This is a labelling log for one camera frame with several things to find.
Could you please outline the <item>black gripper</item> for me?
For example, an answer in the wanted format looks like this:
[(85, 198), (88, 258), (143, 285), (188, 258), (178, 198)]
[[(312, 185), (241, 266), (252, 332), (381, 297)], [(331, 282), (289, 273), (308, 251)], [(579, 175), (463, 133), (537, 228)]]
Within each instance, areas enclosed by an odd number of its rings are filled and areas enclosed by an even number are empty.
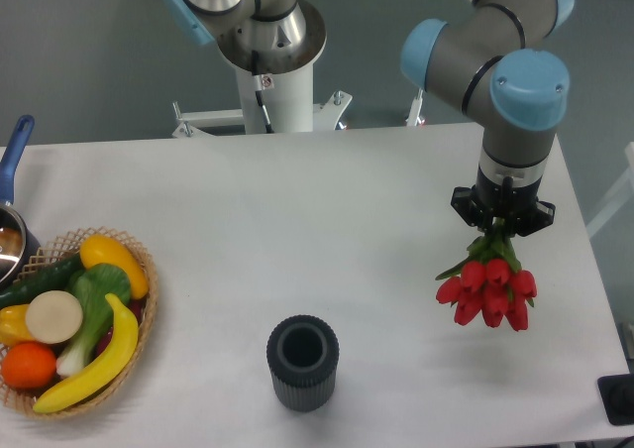
[(555, 205), (538, 200), (542, 178), (517, 186), (511, 176), (493, 180), (480, 168), (475, 186), (455, 187), (451, 206), (470, 227), (489, 231), (493, 218), (510, 219), (511, 235), (527, 237), (551, 226)]

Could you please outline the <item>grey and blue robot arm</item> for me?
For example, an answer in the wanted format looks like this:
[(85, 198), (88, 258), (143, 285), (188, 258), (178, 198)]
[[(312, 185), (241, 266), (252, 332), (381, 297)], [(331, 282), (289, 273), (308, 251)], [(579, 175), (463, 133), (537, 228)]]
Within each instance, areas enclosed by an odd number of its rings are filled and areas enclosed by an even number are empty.
[[(315, 131), (313, 65), (326, 44), (320, 13), (305, 0), (163, 0), (199, 45), (214, 43), (234, 68), (250, 134)], [(527, 236), (550, 226), (555, 208), (538, 197), (570, 75), (538, 44), (570, 16), (575, 0), (470, 0), (459, 26), (428, 19), (405, 40), (402, 73), (419, 90), (483, 129), (476, 182), (451, 204), (483, 232)]]

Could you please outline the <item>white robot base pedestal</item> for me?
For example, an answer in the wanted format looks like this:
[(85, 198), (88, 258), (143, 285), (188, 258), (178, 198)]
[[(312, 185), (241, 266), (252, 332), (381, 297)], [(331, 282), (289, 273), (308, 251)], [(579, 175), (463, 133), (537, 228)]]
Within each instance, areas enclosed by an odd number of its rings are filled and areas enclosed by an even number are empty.
[(249, 18), (218, 39), (236, 74), (248, 134), (313, 130), (313, 64), (325, 44), (324, 20), (305, 0), (282, 18)]

